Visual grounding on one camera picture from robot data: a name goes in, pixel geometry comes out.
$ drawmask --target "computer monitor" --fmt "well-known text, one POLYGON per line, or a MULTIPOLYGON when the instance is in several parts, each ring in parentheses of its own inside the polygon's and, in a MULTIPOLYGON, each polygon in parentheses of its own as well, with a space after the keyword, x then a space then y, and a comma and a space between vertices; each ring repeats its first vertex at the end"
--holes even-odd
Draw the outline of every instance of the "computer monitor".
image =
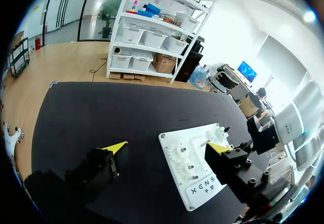
POLYGON ((238 67, 238 71, 249 81, 252 82, 258 75, 245 61, 238 67))

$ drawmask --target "wooden floor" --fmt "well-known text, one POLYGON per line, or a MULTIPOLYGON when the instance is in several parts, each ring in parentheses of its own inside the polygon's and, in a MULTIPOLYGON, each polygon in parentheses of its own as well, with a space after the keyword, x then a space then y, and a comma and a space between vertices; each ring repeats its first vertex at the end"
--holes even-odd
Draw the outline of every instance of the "wooden floor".
MULTIPOLYGON (((43 47, 30 54, 29 66, 17 78, 8 73, 2 96, 2 121, 7 122, 10 134, 15 126, 22 128, 25 137, 16 145, 16 163, 23 180, 31 174, 31 147, 35 123, 52 80, 91 81, 91 69, 98 69, 107 57, 109 42, 74 42, 43 47)), ((197 89, 194 85, 170 79, 146 76, 145 81, 113 80, 106 78, 106 66, 95 74, 94 81, 136 83, 155 86, 197 89)))

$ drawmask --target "potted plant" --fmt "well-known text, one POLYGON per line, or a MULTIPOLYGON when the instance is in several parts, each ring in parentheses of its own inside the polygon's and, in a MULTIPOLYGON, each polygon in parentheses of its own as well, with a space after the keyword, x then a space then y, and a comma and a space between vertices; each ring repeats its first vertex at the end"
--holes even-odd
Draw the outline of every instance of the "potted plant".
POLYGON ((111 17, 115 17, 117 15, 118 9, 120 6, 120 1, 109 1, 105 2, 101 8, 98 16, 101 18, 102 21, 106 22, 106 26, 102 28, 102 38, 108 38, 111 28, 110 19, 111 17))

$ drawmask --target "black table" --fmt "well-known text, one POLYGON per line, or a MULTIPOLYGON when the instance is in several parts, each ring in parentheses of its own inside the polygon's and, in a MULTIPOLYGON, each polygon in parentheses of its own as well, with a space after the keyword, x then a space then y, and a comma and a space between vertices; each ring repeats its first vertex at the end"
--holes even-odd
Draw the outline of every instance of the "black table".
MULTIPOLYGON (((32 171, 64 178, 86 153, 128 141, 120 176, 87 205, 124 223, 233 223, 244 210, 228 187, 186 211, 158 135, 211 123, 230 126, 228 141, 250 140, 246 118, 228 95, 122 83, 64 82, 49 89, 35 126, 32 171)), ((265 155, 251 154, 265 170, 265 155)))

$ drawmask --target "water bottle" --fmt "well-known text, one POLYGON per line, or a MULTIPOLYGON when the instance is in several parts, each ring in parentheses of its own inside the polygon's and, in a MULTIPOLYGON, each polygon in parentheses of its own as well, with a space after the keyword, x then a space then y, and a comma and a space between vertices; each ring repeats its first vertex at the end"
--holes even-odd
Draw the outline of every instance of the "water bottle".
POLYGON ((205 70, 205 68, 206 65, 204 65, 204 69, 200 72, 199 76, 194 82, 194 85, 199 89, 203 89, 207 83, 207 71, 205 70))
POLYGON ((201 72, 201 66, 199 66, 200 63, 196 66, 195 70, 192 72, 191 76, 188 79, 188 82, 193 83, 196 78, 199 76, 199 73, 201 72))
POLYGON ((211 76, 210 70, 207 70, 207 78, 211 76))

